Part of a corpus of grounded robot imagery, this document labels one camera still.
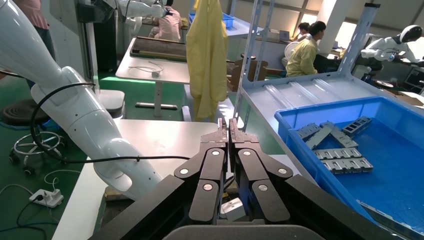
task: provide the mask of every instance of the caster wheel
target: caster wheel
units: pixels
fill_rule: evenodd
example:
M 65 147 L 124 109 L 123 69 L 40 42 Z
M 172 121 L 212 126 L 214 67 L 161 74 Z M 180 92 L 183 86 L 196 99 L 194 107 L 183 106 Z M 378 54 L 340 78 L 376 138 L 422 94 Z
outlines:
M 30 167 L 30 166 L 26 166 L 26 167 L 24 167 L 23 168 L 23 172 L 26 174 L 26 175 L 35 175 L 36 174 L 36 170 L 33 168 L 33 167 Z
M 15 163 L 19 162 L 19 157 L 18 157 L 18 155 L 11 153 L 11 154 L 9 154 L 9 160 L 12 164 L 15 164 Z

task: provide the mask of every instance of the chair base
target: chair base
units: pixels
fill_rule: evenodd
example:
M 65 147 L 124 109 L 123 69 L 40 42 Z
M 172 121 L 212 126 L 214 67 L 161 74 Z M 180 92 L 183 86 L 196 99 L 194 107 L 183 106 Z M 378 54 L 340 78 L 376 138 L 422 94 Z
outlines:
M 44 147 L 46 147 L 49 151 L 54 151 L 59 157 L 62 157 L 62 154 L 57 149 L 57 147 L 59 145 L 66 147 L 67 143 L 64 141 L 64 137 L 51 131 L 40 131 L 37 135 L 42 139 L 41 144 Z M 13 148 L 10 150 L 9 154 L 9 160 L 13 164 L 20 161 L 18 155 L 16 154 L 21 154 L 25 156 L 23 159 L 23 171 L 26 175 L 35 174 L 35 169 L 28 165 L 28 159 L 30 156 L 41 155 L 41 158 L 44 159 L 44 151 L 39 149 L 39 147 L 33 140 L 31 134 L 21 137 L 13 145 Z

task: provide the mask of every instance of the person in pink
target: person in pink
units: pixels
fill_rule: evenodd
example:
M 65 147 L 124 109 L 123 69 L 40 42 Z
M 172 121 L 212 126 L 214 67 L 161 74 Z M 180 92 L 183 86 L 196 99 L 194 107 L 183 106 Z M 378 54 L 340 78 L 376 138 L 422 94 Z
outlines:
M 34 26 L 37 33 L 40 35 L 44 45 L 46 46 L 51 57 L 55 59 L 55 49 L 53 47 L 52 37 L 50 36 L 49 24 L 47 24 L 41 12 L 41 0 L 13 0 L 14 3 L 25 14 L 29 21 Z M 35 84 L 31 80 L 26 80 L 29 88 Z
M 167 0 L 164 7 L 166 14 L 159 18 L 159 27 L 155 26 L 151 29 L 149 38 L 180 41 L 180 28 L 183 23 L 180 13 L 171 7 L 173 3 L 174 0 Z

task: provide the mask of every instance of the green floor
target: green floor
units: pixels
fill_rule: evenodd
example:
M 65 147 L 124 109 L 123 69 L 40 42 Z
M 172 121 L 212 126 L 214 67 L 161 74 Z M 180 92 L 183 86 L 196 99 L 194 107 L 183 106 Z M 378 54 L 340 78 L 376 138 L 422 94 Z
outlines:
M 184 89 L 179 84 L 164 84 L 162 102 L 164 104 L 176 104 L 178 110 L 162 110 L 162 117 L 154 117 L 153 109 L 135 108 L 136 102 L 153 102 L 155 85 L 152 82 L 134 82 L 116 80 L 114 77 L 106 77 L 100 81 L 102 89 L 121 90 L 125 93 L 126 113 L 128 119 L 142 120 L 165 120 L 165 121 L 182 121 L 181 104 L 183 100 Z M 19 100 L 30 98 L 28 86 L 23 79 L 0 79 L 0 109 L 8 104 Z M 244 116 L 247 109 L 247 104 L 243 104 L 241 115 Z M 58 131 L 57 128 L 50 128 L 51 131 Z M 247 132 L 258 136 L 263 151 L 267 154 L 283 154 L 275 139 L 270 135 L 265 128 L 265 123 L 252 111 L 250 113 Z M 28 164 L 36 170 L 36 175 L 26 176 L 22 170 L 23 157 L 20 163 L 11 164 L 8 160 L 9 151 L 15 141 L 24 135 L 29 134 L 29 130 L 12 130 L 0 126 L 0 190 L 9 184 L 19 184 L 28 188 L 32 192 L 38 189 L 52 191 L 52 185 L 44 182 L 46 174 L 60 169 L 80 171 L 82 164 L 67 164 L 62 165 L 54 159 L 46 158 L 42 160 L 40 157 L 30 158 Z M 70 160 L 83 160 L 87 156 L 71 141 L 67 149 L 61 149 L 61 152 Z M 56 219 L 60 219 L 63 214 L 66 204 L 75 183 L 78 179 L 78 174 L 73 172 L 58 172 L 49 176 L 47 180 L 52 181 L 53 178 L 59 178 L 59 183 L 55 186 L 61 190 L 64 200 L 61 205 L 52 210 L 52 214 Z M 16 218 L 21 209 L 28 203 L 30 194 L 20 187 L 9 187 L 0 195 L 0 239 L 1 240 L 41 240 L 43 236 L 40 232 L 32 229 L 15 229 L 6 232 L 1 232 L 3 229 L 16 226 Z M 20 219 L 21 223 L 39 223 L 39 222 L 54 222 L 49 215 L 49 211 L 45 206 L 31 204 Z M 56 226 L 40 225 L 46 233 L 48 239 L 51 239 Z

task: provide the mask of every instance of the laptop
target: laptop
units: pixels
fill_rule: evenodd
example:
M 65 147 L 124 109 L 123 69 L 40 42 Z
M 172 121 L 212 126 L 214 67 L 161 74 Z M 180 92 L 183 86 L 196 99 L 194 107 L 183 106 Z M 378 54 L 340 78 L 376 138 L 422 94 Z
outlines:
M 279 31 L 279 40 L 283 43 L 290 43 L 290 32 L 289 31 Z

